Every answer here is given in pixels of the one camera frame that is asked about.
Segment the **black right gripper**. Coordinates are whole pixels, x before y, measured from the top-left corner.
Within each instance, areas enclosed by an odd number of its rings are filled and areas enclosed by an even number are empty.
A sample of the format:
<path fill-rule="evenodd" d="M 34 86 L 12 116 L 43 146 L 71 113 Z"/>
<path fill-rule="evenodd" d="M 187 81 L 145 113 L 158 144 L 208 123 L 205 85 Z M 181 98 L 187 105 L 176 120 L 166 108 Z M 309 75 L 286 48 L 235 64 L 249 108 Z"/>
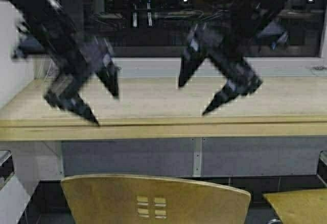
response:
<path fill-rule="evenodd" d="M 229 38 L 205 24 L 196 24 L 186 38 L 186 46 L 181 54 L 178 88 L 182 88 L 194 75 L 205 59 L 226 79 L 225 86 L 218 91 L 202 116 L 234 100 L 239 95 L 255 93 L 263 81 L 245 60 L 243 54 Z"/>

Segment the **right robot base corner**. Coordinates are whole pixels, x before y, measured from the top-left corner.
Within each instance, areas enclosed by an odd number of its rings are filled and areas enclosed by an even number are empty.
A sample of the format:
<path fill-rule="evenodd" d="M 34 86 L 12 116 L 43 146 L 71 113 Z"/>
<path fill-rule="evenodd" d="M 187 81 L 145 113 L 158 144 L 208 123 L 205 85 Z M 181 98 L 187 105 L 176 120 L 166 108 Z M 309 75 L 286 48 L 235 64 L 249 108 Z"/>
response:
<path fill-rule="evenodd" d="M 317 176 L 321 182 L 326 186 L 326 151 L 322 151 L 319 155 Z"/>

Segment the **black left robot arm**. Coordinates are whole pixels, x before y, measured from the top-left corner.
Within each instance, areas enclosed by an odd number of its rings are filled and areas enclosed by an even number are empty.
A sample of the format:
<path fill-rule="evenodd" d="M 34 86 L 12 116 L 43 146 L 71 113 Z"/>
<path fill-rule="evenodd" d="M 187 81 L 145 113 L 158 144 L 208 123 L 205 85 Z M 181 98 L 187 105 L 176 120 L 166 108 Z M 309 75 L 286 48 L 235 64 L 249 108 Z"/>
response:
<path fill-rule="evenodd" d="M 26 58 L 37 46 L 52 58 L 58 68 L 48 90 L 43 95 L 52 107 L 75 114 L 98 125 L 91 107 L 79 95 L 79 90 L 96 75 L 111 95 L 119 98 L 120 68 L 112 60 L 110 43 L 100 37 L 78 41 L 77 28 L 57 0 L 5 0 L 21 14 L 16 26 L 26 34 L 12 53 L 13 58 Z"/>

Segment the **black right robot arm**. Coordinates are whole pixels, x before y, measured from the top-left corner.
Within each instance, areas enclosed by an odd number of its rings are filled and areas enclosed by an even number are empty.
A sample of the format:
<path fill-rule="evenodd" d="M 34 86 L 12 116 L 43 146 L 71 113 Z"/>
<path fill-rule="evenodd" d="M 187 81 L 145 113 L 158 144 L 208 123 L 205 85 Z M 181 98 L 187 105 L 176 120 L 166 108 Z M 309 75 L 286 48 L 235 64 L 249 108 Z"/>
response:
<path fill-rule="evenodd" d="M 218 12 L 223 23 L 221 31 L 212 30 L 206 22 L 190 29 L 181 53 L 178 88 L 187 84 L 205 59 L 226 78 L 223 88 L 202 112 L 203 116 L 260 88 L 263 81 L 246 61 L 242 47 L 273 22 L 287 1 L 235 0 L 226 10 Z"/>

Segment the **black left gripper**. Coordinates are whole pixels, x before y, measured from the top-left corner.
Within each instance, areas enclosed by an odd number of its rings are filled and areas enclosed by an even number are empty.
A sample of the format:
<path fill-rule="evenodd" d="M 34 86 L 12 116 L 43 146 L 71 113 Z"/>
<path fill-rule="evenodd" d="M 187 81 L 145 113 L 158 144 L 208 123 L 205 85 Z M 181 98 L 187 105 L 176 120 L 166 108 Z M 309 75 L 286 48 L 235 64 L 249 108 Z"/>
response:
<path fill-rule="evenodd" d="M 80 96 L 83 85 L 96 75 L 110 94 L 119 99 L 120 67 L 115 65 L 113 47 L 103 37 L 92 37 L 67 53 L 66 62 L 59 69 L 44 99 L 53 108 L 68 110 L 86 121 L 99 126 L 91 107 Z"/>

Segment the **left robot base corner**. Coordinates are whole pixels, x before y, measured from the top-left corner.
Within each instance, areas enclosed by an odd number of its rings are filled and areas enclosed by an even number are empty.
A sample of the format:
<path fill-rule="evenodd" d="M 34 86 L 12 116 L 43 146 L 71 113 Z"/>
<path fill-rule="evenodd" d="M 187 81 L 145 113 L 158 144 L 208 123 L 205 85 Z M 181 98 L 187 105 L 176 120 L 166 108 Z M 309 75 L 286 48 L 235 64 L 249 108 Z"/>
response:
<path fill-rule="evenodd" d="M 14 175 L 14 163 L 10 150 L 1 150 L 1 189 Z"/>

